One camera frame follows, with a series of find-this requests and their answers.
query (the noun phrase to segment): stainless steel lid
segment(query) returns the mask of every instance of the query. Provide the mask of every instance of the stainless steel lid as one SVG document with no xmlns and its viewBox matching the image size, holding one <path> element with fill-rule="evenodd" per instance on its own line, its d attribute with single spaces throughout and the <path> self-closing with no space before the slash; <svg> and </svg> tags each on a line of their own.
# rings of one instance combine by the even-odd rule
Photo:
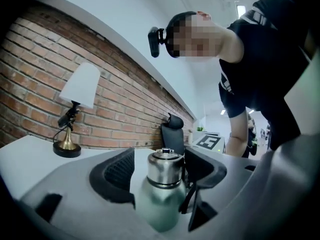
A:
<svg viewBox="0 0 320 240">
<path fill-rule="evenodd" d="M 178 183 L 182 177 L 184 159 L 182 155 L 169 148 L 157 149 L 148 156 L 147 177 L 152 182 L 162 185 Z"/>
</svg>

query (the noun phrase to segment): white table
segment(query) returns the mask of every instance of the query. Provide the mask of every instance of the white table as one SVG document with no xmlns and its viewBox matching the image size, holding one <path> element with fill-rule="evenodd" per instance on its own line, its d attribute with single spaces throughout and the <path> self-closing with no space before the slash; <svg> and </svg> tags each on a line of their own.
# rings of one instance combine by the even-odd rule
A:
<svg viewBox="0 0 320 240">
<path fill-rule="evenodd" d="M 53 152 L 53 143 L 31 135 L 20 138 L 0 149 L 0 173 L 10 194 L 20 200 L 32 187 L 39 183 L 58 167 L 67 163 L 108 154 L 111 150 L 87 149 L 81 150 L 76 158 L 64 158 Z M 135 149 L 135 170 L 131 177 L 130 192 L 135 196 L 148 171 L 147 157 L 155 152 L 149 148 Z M 172 230 L 163 233 L 168 239 L 176 239 L 187 234 L 191 213 L 181 215 Z"/>
</svg>

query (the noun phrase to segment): lamp shade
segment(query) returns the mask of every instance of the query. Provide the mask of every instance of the lamp shade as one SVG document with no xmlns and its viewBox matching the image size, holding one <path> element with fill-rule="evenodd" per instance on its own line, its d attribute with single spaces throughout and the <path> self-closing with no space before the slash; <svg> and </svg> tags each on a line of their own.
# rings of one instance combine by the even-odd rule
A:
<svg viewBox="0 0 320 240">
<path fill-rule="evenodd" d="M 59 97 L 78 102 L 79 106 L 92 109 L 100 78 L 100 71 L 90 63 L 82 63 L 66 82 Z"/>
</svg>

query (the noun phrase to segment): person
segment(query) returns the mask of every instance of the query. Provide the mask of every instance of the person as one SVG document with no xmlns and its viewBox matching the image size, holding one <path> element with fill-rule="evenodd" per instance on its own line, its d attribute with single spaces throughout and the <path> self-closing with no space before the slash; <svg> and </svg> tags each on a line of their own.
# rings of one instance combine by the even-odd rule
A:
<svg viewBox="0 0 320 240">
<path fill-rule="evenodd" d="M 300 134 L 284 96 L 316 50 L 303 12 L 290 0 L 259 0 L 228 28 L 205 12 L 175 15 L 160 44 L 173 58 L 219 58 L 221 101 L 231 124 L 226 153 L 241 157 L 248 143 L 246 107 L 270 123 L 270 148 Z"/>
<path fill-rule="evenodd" d="M 259 140 L 259 142 L 260 142 L 260 144 L 259 144 L 260 146 L 264 146 L 265 143 L 266 143 L 266 132 L 262 128 L 260 130 L 260 140 Z"/>
<path fill-rule="evenodd" d="M 253 156 L 257 153 L 257 139 L 256 139 L 256 132 L 255 132 L 255 120 L 251 118 L 249 114 L 248 116 L 248 142 L 245 148 L 245 151 L 242 158 L 248 158 L 249 153 L 251 153 Z"/>
<path fill-rule="evenodd" d="M 266 135 L 265 135 L 265 140 L 267 142 L 267 149 L 270 148 L 270 140 L 271 140 L 271 133 L 270 133 L 270 124 L 266 126 Z"/>
</svg>

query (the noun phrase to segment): brass lamp base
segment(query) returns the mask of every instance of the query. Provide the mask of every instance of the brass lamp base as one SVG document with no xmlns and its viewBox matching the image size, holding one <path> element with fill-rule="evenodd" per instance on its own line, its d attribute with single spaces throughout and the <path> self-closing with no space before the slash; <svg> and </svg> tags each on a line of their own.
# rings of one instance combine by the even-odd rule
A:
<svg viewBox="0 0 320 240">
<path fill-rule="evenodd" d="M 68 127 L 64 140 L 53 143 L 53 152 L 63 158 L 76 158 L 81 154 L 81 147 L 71 140 L 71 129 Z"/>
</svg>

